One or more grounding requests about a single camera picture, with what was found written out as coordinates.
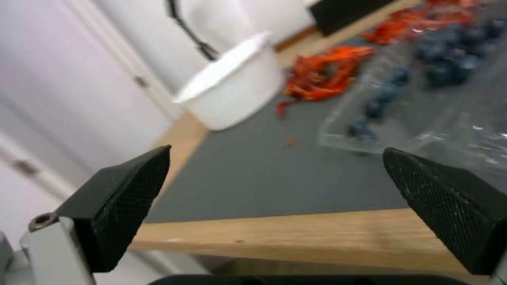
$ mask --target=white door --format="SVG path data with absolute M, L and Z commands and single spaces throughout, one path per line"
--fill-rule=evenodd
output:
M 64 0 L 0 1 L 0 38 L 0 116 L 8 117 L 0 129 L 74 185 L 146 151 L 170 127 Z

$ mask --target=red food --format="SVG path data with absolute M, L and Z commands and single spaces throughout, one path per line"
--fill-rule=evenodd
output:
M 359 64 L 373 53 L 370 47 L 337 46 L 321 55 L 299 56 L 284 90 L 296 100 L 279 103 L 279 117 L 283 118 L 285 109 L 295 102 L 322 101 L 342 94 L 352 83 Z M 325 74 L 330 64 L 336 68 Z
M 410 37 L 408 27 L 425 30 L 438 29 L 453 22 L 470 24 L 475 20 L 474 7 L 478 3 L 479 0 L 426 0 L 426 6 L 422 9 L 403 9 L 392 13 L 373 32 L 364 33 L 363 37 L 372 43 L 388 45 L 404 32 Z M 427 19 L 430 11 L 433 12 L 433 17 Z

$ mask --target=wooden table edge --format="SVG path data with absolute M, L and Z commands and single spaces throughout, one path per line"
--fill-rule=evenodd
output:
M 310 34 L 279 53 L 282 66 L 378 24 L 420 0 L 398 0 L 328 38 Z M 171 144 L 171 168 L 163 193 L 204 141 L 209 130 L 184 114 L 155 146 Z M 340 212 L 286 217 L 143 224 L 132 249 L 270 260 L 335 263 L 464 273 L 466 270 L 411 209 Z

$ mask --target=white wall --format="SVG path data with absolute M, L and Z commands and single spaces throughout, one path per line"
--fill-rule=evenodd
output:
M 167 17 L 165 0 L 94 0 L 174 93 L 208 62 Z M 263 30 L 277 43 L 312 23 L 301 0 L 180 0 L 183 18 L 220 52 Z
M 270 30 L 272 41 L 279 43 L 313 24 L 313 18 L 302 1 L 241 0 L 241 5 L 259 30 Z

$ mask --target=blueberry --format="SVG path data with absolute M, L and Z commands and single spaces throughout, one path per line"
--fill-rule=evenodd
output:
M 428 68 L 426 78 L 433 87 L 446 86 L 451 82 L 451 72 L 450 63 L 437 62 Z
M 399 88 L 395 84 L 385 84 L 380 89 L 380 93 L 377 97 L 375 97 L 375 100 L 379 102 L 380 104 L 387 104 L 392 101 L 394 101 L 399 94 Z
M 466 48 L 463 46 L 457 46 L 454 48 L 450 48 L 446 52 L 446 59 L 448 60 L 456 60 L 462 58 L 466 55 Z
M 461 41 L 459 32 L 444 30 L 439 33 L 439 39 L 446 45 L 454 47 L 457 46 Z
M 463 32 L 464 26 L 461 23 L 450 23 L 445 26 L 445 30 L 453 31 L 460 34 L 461 32 Z
M 446 51 L 444 43 L 435 43 L 422 53 L 422 60 L 426 63 L 439 61 L 445 57 Z
M 424 60 L 425 55 L 428 53 L 431 46 L 432 43 L 420 42 L 415 48 L 414 57 L 419 60 Z
M 368 126 L 366 121 L 355 121 L 353 124 L 347 126 L 347 135 L 352 137 L 359 137 L 366 132 L 367 128 Z
M 500 36 L 500 34 L 505 30 L 505 27 L 507 26 L 507 23 L 505 22 L 505 19 L 503 18 L 496 18 L 491 19 L 486 24 L 486 30 L 488 37 L 492 39 L 496 39 Z
M 453 81 L 458 84 L 465 82 L 480 64 L 481 60 L 475 55 L 467 55 L 456 61 L 453 70 Z
M 465 45 L 478 45 L 486 39 L 486 29 L 479 25 L 472 25 L 463 32 L 461 39 Z
M 480 58 L 486 57 L 496 50 L 496 45 L 492 42 L 484 42 L 478 45 L 475 45 L 470 48 L 468 52 L 471 55 L 478 56 Z
M 406 68 L 396 67 L 392 71 L 391 83 L 403 86 L 410 80 L 409 71 Z
M 369 119 L 379 119 L 384 114 L 384 104 L 377 100 L 371 100 L 365 106 L 365 115 Z

